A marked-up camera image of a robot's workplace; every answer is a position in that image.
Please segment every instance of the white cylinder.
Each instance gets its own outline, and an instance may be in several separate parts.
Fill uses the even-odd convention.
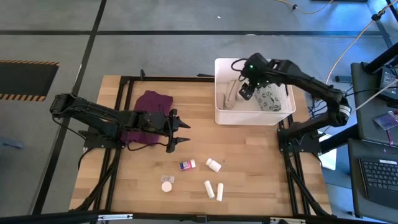
[[[205,187],[206,187],[207,195],[209,196],[209,198],[214,198],[214,191],[211,188],[210,181],[208,181],[208,180],[205,181]]]
[[[224,191],[224,184],[223,183],[218,183],[217,186],[217,201],[222,201],[223,200],[223,191]]]
[[[171,190],[172,190],[172,183],[170,183],[169,181],[163,182],[163,184],[162,184],[162,190],[163,190],[164,192],[169,192],[169,191],[171,191]]]
[[[213,159],[208,159],[206,161],[206,165],[208,165],[210,169],[214,170],[215,172],[218,172],[221,169],[221,165]]]

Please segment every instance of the wooden tabletop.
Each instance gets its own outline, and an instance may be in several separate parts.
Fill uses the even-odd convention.
[[[103,78],[97,103],[114,107],[120,76]],[[291,216],[289,190],[283,158],[278,150],[277,126],[223,126],[215,123],[214,83],[202,82],[134,82],[130,110],[146,90],[174,98],[182,121],[191,129],[179,129],[176,136],[191,141],[177,145],[167,154],[165,147],[153,146],[131,152],[122,150],[114,189],[114,212],[174,213],[212,215],[279,215]],[[302,90],[294,88],[294,121],[308,119]],[[167,138],[160,137],[167,143]],[[132,143],[131,148],[140,146]],[[104,149],[89,152],[81,162],[70,208],[79,206],[93,190],[100,176]],[[301,153],[305,183],[314,198],[331,212],[322,170],[317,158]],[[222,165],[216,173],[205,162],[212,158]],[[179,162],[194,159],[197,167],[180,171]],[[161,189],[162,175],[175,176],[172,191]],[[213,190],[224,183],[223,201],[209,199],[204,181]],[[107,186],[101,208],[104,208]],[[297,203],[302,212],[299,189]]]

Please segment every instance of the gray floor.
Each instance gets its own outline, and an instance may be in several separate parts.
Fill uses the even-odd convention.
[[[324,5],[322,1],[296,0],[307,11]],[[372,15],[386,3],[332,3],[315,15],[291,11],[269,0],[112,0],[108,1],[100,30],[288,30],[361,31]],[[0,29],[91,30],[100,0],[2,0]],[[381,19],[393,43],[398,41],[397,22],[387,11]],[[369,30],[377,31],[373,24]],[[288,58],[319,80],[325,80],[335,60],[354,37],[309,36],[97,36],[79,95],[95,101],[103,75],[194,76],[213,74],[218,57],[240,58],[260,52],[267,58]],[[0,59],[48,60],[60,62],[47,99],[42,103],[0,101],[0,135],[21,140],[26,147],[0,148],[0,216],[28,214],[37,193],[58,126],[51,120],[49,106],[57,93],[69,92],[74,84],[87,36],[0,35]],[[365,36],[347,52],[333,72],[349,75],[352,62],[370,61],[387,49],[381,37]],[[349,84],[336,84],[347,90]],[[356,122],[355,116],[350,124]],[[85,125],[72,122],[73,129]],[[341,131],[331,128],[328,133]],[[68,133],[44,212],[68,210],[77,174],[82,140]],[[352,203],[338,198],[348,195],[342,188],[328,186],[334,214],[345,212]]]

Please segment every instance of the maroon towel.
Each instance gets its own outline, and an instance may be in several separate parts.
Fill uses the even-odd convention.
[[[169,115],[170,108],[173,103],[172,96],[160,95],[155,91],[147,90],[140,96],[136,102],[134,110],[141,110],[153,113],[164,113],[164,115]],[[147,134],[140,132],[129,132],[128,140],[130,142],[138,142],[143,144],[156,143],[159,140],[159,135],[157,134]]]

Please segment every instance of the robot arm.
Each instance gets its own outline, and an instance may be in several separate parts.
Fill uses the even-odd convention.
[[[176,144],[188,141],[186,138],[174,138],[178,128],[190,128],[182,122],[177,110],[168,116],[162,113],[146,111],[116,111],[71,94],[55,96],[50,112],[54,118],[75,118],[98,131],[101,139],[124,145],[121,138],[129,131],[158,134],[169,137],[166,152],[173,152]]]
[[[294,123],[289,129],[289,138],[297,138],[328,125],[338,127],[347,123],[351,108],[344,93],[303,73],[290,60],[272,59],[268,62],[261,54],[256,53],[246,60],[241,76],[249,81],[239,91],[245,100],[252,97],[256,88],[275,83],[278,86],[295,85],[326,102],[328,111],[325,114],[304,123]]]

